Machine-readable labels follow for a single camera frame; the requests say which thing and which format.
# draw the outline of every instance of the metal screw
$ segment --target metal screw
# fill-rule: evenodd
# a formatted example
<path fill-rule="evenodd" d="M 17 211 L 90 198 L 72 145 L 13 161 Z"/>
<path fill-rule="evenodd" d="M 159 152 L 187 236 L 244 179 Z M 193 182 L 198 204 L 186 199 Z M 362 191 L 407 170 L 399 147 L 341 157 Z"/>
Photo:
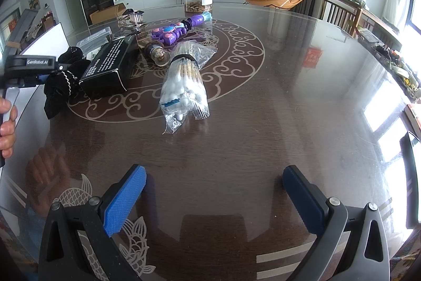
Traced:
<path fill-rule="evenodd" d="M 340 205 L 340 200 L 338 198 L 332 197 L 329 199 L 329 202 L 333 205 L 333 206 L 339 206 Z"/>
<path fill-rule="evenodd" d="M 92 197 L 91 199 L 89 199 L 89 205 L 91 206 L 96 206 L 98 205 L 100 202 L 100 199 L 98 197 Z"/>
<path fill-rule="evenodd" d="M 368 203 L 368 208 L 371 211 L 377 211 L 377 205 L 375 203 Z"/>
<path fill-rule="evenodd" d="M 51 205 L 51 209 L 52 209 L 53 211 L 57 211 L 59 208 L 60 208 L 60 203 L 59 203 L 58 201 L 56 201 L 55 203 L 53 203 L 53 204 Z"/>

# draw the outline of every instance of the plastic bag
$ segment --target plastic bag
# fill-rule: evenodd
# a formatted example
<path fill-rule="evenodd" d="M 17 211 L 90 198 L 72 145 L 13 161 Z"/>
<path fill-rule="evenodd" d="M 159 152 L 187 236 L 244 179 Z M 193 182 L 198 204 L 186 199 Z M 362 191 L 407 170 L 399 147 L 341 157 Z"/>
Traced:
<path fill-rule="evenodd" d="M 159 100 L 167 123 L 164 134 L 173 134 L 189 112 L 197 120 L 209 117 L 208 97 L 199 70 L 217 50 L 195 41 L 184 41 L 171 52 L 172 63 L 167 70 Z"/>

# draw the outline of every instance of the purple toy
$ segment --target purple toy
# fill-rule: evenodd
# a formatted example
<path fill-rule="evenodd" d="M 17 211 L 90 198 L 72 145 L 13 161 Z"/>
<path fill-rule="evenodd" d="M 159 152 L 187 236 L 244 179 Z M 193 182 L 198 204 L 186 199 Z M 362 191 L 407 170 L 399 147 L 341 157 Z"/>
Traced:
<path fill-rule="evenodd" d="M 179 23 L 170 24 L 168 27 L 153 29 L 151 36 L 153 40 L 157 40 L 163 43 L 165 46 L 171 46 L 180 37 L 186 35 L 187 32 L 193 27 L 210 20 L 212 20 L 211 13 L 209 11 L 205 11 L 202 14 L 196 14 Z"/>

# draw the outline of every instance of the human hand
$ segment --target human hand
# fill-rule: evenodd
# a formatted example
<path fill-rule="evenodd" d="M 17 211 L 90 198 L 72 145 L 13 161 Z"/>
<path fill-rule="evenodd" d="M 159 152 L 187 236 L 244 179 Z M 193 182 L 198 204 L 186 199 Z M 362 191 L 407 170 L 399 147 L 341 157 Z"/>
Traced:
<path fill-rule="evenodd" d="M 45 217 L 54 199 L 70 187 L 70 170 L 54 147 L 40 148 L 28 162 L 29 180 L 35 181 L 31 186 L 31 204 L 36 213 Z"/>
<path fill-rule="evenodd" d="M 7 113 L 12 107 L 12 103 L 7 99 L 0 97 L 0 114 Z M 16 141 L 15 135 L 15 121 L 18 117 L 18 109 L 16 106 L 13 107 L 10 112 L 10 118 L 0 126 L 0 150 L 5 159 L 8 159 L 13 155 L 13 145 Z"/>

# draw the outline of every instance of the black box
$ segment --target black box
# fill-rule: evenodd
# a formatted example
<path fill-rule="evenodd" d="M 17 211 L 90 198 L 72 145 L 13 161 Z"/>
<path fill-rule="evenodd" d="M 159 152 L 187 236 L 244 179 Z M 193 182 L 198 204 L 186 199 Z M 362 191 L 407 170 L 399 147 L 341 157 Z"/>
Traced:
<path fill-rule="evenodd" d="M 105 44 L 82 75 L 79 85 L 90 99 L 127 91 L 139 48 L 135 36 Z"/>

